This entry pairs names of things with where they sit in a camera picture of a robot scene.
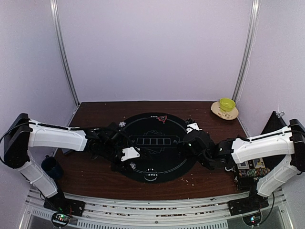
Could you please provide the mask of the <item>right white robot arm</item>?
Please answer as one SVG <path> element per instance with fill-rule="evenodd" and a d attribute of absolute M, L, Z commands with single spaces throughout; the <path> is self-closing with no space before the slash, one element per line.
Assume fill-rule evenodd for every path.
<path fill-rule="evenodd" d="M 177 144 L 185 158 L 195 157 L 207 169 L 232 168 L 251 159 L 284 155 L 283 160 L 267 175 L 259 179 L 256 192 L 244 200 L 247 210 L 255 210 L 263 197 L 305 170 L 305 128 L 297 119 L 288 126 L 254 137 L 229 138 L 215 144 L 210 135 L 196 122 L 187 125 L 187 133 Z"/>

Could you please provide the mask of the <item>white chip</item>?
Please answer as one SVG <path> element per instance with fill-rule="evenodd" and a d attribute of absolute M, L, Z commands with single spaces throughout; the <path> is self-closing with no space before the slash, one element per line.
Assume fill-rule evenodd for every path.
<path fill-rule="evenodd" d="M 131 163 L 130 163 L 130 167 L 134 170 L 134 169 L 136 169 L 136 164 L 133 163 L 133 162 L 131 162 Z"/>

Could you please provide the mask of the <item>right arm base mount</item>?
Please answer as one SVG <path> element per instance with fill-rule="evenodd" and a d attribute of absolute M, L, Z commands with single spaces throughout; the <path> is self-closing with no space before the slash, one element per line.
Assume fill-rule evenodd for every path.
<path fill-rule="evenodd" d="M 257 191 L 249 192 L 249 196 L 246 198 L 230 200 L 228 202 L 231 216 L 258 211 L 268 206 L 268 197 L 258 195 Z"/>

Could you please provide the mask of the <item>blue orange ten chip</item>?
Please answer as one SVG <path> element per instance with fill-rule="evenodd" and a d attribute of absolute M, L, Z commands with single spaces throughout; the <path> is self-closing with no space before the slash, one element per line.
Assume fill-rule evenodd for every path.
<path fill-rule="evenodd" d="M 120 123 L 119 123 L 119 126 L 120 126 L 120 127 L 125 127 L 125 126 L 126 126 L 126 123 L 125 123 L 125 122 L 120 122 Z"/>

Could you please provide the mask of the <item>red triangular dealer marker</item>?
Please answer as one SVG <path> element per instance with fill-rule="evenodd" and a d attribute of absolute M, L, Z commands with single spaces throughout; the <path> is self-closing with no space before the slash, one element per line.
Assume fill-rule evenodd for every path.
<path fill-rule="evenodd" d="M 157 117 L 157 119 L 164 124 L 166 122 L 166 120 L 167 120 L 167 116 L 166 115 L 159 116 L 159 117 Z"/>

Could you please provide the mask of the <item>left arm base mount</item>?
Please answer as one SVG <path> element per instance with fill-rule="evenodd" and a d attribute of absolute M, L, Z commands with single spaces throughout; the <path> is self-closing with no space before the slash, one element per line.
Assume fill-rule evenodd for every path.
<path fill-rule="evenodd" d="M 85 208 L 85 202 L 69 199 L 63 193 L 57 193 L 53 197 L 45 198 L 43 207 L 69 216 L 81 217 Z"/>

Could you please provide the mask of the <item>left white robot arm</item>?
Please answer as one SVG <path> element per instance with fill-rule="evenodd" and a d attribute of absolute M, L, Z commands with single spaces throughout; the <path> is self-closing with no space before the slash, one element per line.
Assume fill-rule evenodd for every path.
<path fill-rule="evenodd" d="M 0 139 L 4 144 L 1 162 L 18 170 L 58 212 L 69 204 L 53 178 L 32 158 L 29 148 L 49 147 L 89 151 L 102 156 L 121 170 L 134 170 L 134 161 L 149 158 L 115 123 L 106 127 L 66 127 L 41 123 L 21 113 Z"/>

